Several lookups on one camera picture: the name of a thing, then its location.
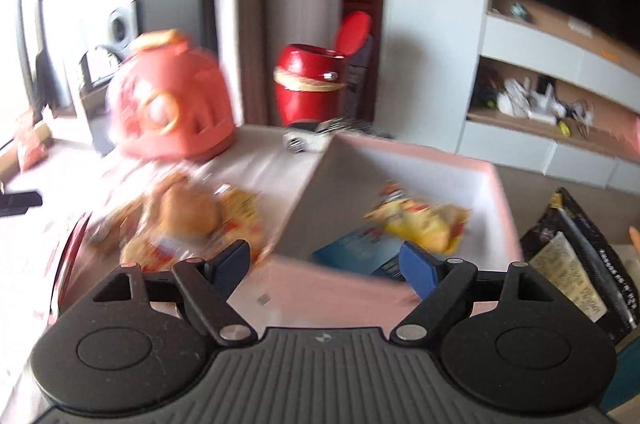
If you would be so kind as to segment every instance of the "window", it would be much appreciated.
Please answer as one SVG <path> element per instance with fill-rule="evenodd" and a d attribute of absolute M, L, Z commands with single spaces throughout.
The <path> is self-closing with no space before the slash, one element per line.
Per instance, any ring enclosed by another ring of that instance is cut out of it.
<path fill-rule="evenodd" d="M 0 0 L 0 146 L 14 135 L 15 118 L 30 105 L 18 54 L 18 0 Z"/>

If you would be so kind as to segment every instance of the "snack bag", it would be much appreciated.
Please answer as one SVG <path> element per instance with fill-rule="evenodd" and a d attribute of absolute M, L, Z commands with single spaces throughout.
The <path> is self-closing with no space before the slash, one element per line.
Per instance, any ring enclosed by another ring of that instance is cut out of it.
<path fill-rule="evenodd" d="M 398 184 L 388 185 L 383 195 L 383 201 L 366 218 L 424 250 L 447 255 L 457 250 L 469 210 L 450 204 L 430 206 L 409 197 Z"/>
<path fill-rule="evenodd" d="M 14 140 L 20 172 L 27 171 L 47 157 L 48 151 L 33 128 L 33 110 L 16 119 Z"/>
<path fill-rule="evenodd" d="M 229 184 L 216 190 L 222 208 L 220 245 L 223 250 L 236 240 L 245 240 L 251 248 L 252 262 L 260 258 L 264 248 L 264 227 L 255 205 L 255 195 Z"/>
<path fill-rule="evenodd" d="M 172 185 L 188 180 L 189 176 L 183 171 L 169 173 L 146 194 L 92 223 L 87 229 L 86 246 L 99 258 L 119 253 L 135 235 L 146 232 L 158 223 L 162 195 Z"/>
<path fill-rule="evenodd" d="M 144 272 L 169 270 L 186 258 L 210 260 L 236 240 L 246 240 L 255 261 L 264 229 L 255 197 L 229 184 L 211 188 L 177 171 L 143 199 L 138 232 L 122 249 L 120 262 Z"/>
<path fill-rule="evenodd" d="M 638 288 L 598 227 L 564 188 L 520 239 L 525 260 L 613 341 L 640 322 Z"/>

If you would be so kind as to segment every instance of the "red lid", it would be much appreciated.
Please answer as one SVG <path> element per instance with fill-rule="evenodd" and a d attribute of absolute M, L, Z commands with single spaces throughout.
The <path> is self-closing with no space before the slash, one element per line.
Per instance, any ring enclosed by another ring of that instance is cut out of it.
<path fill-rule="evenodd" d="M 349 14 L 335 37 L 335 51 L 347 57 L 353 56 L 369 36 L 371 16 L 366 12 L 356 11 Z"/>

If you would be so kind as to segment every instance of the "bread roll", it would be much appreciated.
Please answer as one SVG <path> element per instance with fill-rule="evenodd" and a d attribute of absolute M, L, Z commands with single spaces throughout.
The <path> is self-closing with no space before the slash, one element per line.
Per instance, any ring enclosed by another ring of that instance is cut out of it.
<path fill-rule="evenodd" d="M 171 270 L 178 259 L 149 242 L 144 234 L 137 234 L 122 249 L 120 263 L 137 263 L 142 272 Z"/>
<path fill-rule="evenodd" d="M 212 194 L 178 182 L 160 201 L 160 233 L 177 240 L 203 240 L 222 224 Z"/>
<path fill-rule="evenodd" d="M 160 205 L 164 194 L 176 184 L 186 184 L 189 177 L 182 171 L 174 171 L 164 177 L 154 186 L 145 197 L 145 206 L 142 219 L 140 220 L 140 230 L 148 230 L 155 227 L 160 221 Z"/>

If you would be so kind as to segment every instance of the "orange item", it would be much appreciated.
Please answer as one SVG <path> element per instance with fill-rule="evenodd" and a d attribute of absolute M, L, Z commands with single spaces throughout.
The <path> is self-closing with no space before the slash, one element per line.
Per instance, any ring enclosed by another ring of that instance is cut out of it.
<path fill-rule="evenodd" d="M 177 30 L 143 34 L 132 46 L 109 89 L 116 144 L 135 157 L 196 162 L 229 148 L 236 126 L 215 57 Z"/>
<path fill-rule="evenodd" d="M 614 63 L 620 62 L 619 56 L 612 54 L 612 52 L 606 51 L 605 49 L 600 49 L 600 54 L 602 54 L 602 56 L 604 58 L 607 58 L 609 61 L 613 61 Z"/>
<path fill-rule="evenodd" d="M 634 244 L 636 251 L 640 254 L 640 232 L 634 227 L 629 227 L 629 237 L 631 237 L 631 243 Z"/>
<path fill-rule="evenodd" d="M 33 128 L 33 110 L 22 114 L 16 120 L 14 140 L 20 172 L 33 168 L 49 153 Z"/>

